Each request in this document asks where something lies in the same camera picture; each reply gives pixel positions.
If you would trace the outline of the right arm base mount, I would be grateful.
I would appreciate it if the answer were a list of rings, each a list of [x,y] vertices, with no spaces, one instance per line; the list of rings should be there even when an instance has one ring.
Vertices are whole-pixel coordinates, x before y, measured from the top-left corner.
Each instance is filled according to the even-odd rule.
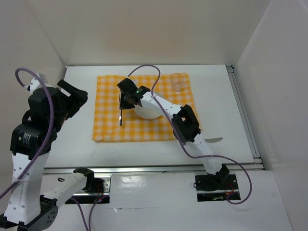
[[[193,187],[198,202],[226,201],[228,196],[231,201],[241,200],[235,174],[228,175],[221,185],[212,182],[209,175],[195,175]]]

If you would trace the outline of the yellow white checkered cloth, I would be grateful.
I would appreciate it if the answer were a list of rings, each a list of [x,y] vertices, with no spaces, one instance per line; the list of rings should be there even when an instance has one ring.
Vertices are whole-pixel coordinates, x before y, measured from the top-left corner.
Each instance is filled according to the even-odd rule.
[[[184,106],[195,108],[190,77],[185,77],[180,92],[171,89],[170,75],[132,75],[138,86],[154,87],[166,100]],[[119,88],[117,84],[124,79],[121,75],[105,75],[97,77],[97,90],[94,110],[94,125],[92,139],[97,142],[144,142],[171,141],[175,137],[168,120],[163,116],[146,120],[134,113],[134,110],[124,110],[123,124],[119,125]]]

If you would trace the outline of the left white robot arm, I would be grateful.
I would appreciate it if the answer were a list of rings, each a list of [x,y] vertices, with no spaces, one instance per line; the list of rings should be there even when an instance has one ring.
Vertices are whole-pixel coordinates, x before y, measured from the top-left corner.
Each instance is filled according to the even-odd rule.
[[[12,132],[13,184],[5,212],[0,217],[3,229],[42,231],[54,222],[59,208],[78,191],[95,190],[94,172],[78,167],[46,193],[41,183],[51,144],[63,123],[87,102],[88,94],[64,80],[58,87],[30,86],[29,109]]]

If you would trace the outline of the silver fork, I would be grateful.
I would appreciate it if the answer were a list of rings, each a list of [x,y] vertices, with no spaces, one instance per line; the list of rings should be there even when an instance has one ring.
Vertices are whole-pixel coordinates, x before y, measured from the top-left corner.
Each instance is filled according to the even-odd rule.
[[[123,114],[122,114],[122,92],[119,94],[119,110],[120,110],[120,116],[119,116],[119,125],[122,126],[123,124]]]

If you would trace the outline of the cream round plate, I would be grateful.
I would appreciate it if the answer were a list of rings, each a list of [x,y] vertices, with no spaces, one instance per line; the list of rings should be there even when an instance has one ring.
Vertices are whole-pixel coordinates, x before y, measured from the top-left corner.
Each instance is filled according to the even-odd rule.
[[[142,119],[152,120],[164,116],[162,110],[158,106],[156,100],[153,99],[151,91],[149,92],[149,105],[135,105],[134,113]]]

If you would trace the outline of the black handled table knife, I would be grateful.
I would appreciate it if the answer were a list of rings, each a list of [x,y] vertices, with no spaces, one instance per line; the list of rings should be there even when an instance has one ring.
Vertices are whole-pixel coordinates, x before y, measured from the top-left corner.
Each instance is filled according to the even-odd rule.
[[[221,141],[222,139],[223,139],[222,137],[210,138],[210,139],[205,139],[205,142],[208,142],[208,143],[216,143],[216,142]]]

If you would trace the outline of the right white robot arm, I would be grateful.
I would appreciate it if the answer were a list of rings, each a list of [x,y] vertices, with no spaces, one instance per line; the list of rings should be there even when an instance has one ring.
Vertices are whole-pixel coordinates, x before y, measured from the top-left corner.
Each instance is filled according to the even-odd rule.
[[[226,184],[230,171],[206,143],[197,117],[189,105],[169,102],[145,86],[137,87],[129,78],[123,79],[117,86],[121,98],[132,108],[138,105],[153,110],[168,120],[185,154],[202,162],[210,176],[212,187],[220,189]]]

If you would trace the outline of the clear plastic cup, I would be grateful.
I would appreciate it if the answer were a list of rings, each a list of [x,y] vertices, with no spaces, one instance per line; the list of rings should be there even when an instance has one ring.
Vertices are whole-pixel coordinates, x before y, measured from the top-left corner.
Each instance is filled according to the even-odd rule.
[[[180,92],[183,88],[185,77],[182,73],[174,73],[170,76],[171,89]]]

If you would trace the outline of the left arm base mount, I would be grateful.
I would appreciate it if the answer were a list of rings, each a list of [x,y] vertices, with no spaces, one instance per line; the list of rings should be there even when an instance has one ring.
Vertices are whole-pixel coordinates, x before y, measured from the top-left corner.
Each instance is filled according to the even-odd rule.
[[[95,178],[90,190],[79,190],[72,197],[82,205],[110,203],[111,176]]]

